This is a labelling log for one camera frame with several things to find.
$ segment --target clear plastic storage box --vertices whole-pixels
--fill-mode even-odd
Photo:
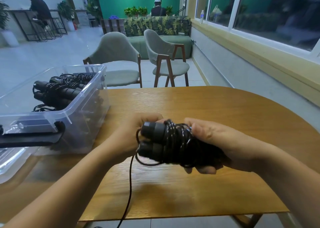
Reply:
[[[35,81],[49,82],[53,76],[81,72],[96,74],[65,109],[32,112],[36,105],[42,103],[33,97]],[[43,133],[58,133],[60,129],[57,122],[62,122],[64,133],[60,141],[43,147],[46,150],[43,153],[88,153],[109,109],[105,74],[106,66],[103,64],[63,66],[47,69],[23,82],[0,97],[0,125],[3,134],[14,138],[19,133],[22,136],[33,133],[37,142],[39,136],[45,138]]]

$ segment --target green sofa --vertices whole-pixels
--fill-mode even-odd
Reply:
[[[148,59],[146,42],[143,32],[152,29],[160,37],[175,44],[184,44],[186,58],[191,57],[192,40],[190,34],[189,16],[152,16],[152,17],[130,17],[124,21],[126,36],[133,47],[140,53],[141,59]],[[181,48],[178,48],[175,58],[182,58]]]

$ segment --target high table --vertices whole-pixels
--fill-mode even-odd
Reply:
[[[295,113],[262,96],[214,86],[112,89],[108,94],[111,107],[95,146],[132,113],[158,112],[175,123],[193,117],[228,125],[280,147],[320,172],[319,133]],[[11,180],[0,185],[0,222],[12,218],[82,157],[29,158]],[[81,221],[122,217],[129,197],[129,165],[127,159],[109,170]],[[216,175],[188,175],[178,165],[142,166],[133,162],[127,219],[236,215],[244,227],[254,227],[261,214],[287,211],[255,173],[224,167]],[[241,214],[255,215],[249,220]]]

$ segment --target leaf-patterned cushion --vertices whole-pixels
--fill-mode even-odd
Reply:
[[[147,29],[152,29],[158,35],[177,36],[179,32],[189,34],[189,16],[152,16],[130,17],[124,20],[125,33],[128,37],[142,36]]]

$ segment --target plastic bottle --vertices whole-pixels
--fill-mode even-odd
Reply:
[[[201,14],[200,14],[200,24],[203,23],[203,18],[204,18],[204,16],[205,16],[205,12],[204,12],[204,10],[203,10],[203,11],[201,11]]]

